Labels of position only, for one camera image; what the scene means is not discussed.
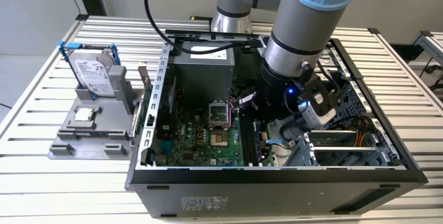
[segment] label sticker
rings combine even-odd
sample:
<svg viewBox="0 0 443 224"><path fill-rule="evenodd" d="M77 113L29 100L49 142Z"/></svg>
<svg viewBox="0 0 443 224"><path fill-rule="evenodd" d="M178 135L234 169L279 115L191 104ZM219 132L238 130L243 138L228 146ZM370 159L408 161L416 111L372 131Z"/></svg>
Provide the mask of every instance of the label sticker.
<svg viewBox="0 0 443 224"><path fill-rule="evenodd" d="M91 133L87 132L75 132L76 136L91 136Z"/></svg>
<svg viewBox="0 0 443 224"><path fill-rule="evenodd" d="M226 210L228 196L182 197L182 208L186 211Z"/></svg>
<svg viewBox="0 0 443 224"><path fill-rule="evenodd" d="M211 49L216 49L218 47L203 47L203 46L194 46L191 51L207 51ZM215 60L227 60L227 51L222 50L219 52L211 54L191 54L192 59L215 59Z"/></svg>
<svg viewBox="0 0 443 224"><path fill-rule="evenodd" d="M103 63L99 61L76 60L76 64L89 91L97 96L115 96Z"/></svg>

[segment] green circuit board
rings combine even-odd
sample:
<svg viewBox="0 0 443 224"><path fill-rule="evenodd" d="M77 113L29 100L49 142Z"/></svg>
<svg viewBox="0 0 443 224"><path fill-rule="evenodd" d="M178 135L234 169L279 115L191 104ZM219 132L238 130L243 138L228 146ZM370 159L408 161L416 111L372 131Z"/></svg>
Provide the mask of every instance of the green circuit board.
<svg viewBox="0 0 443 224"><path fill-rule="evenodd" d="M186 109L179 113L176 130L171 155L159 150L159 166L244 166L236 111L231 116L231 128L224 131L208 130L206 111Z"/></svg>

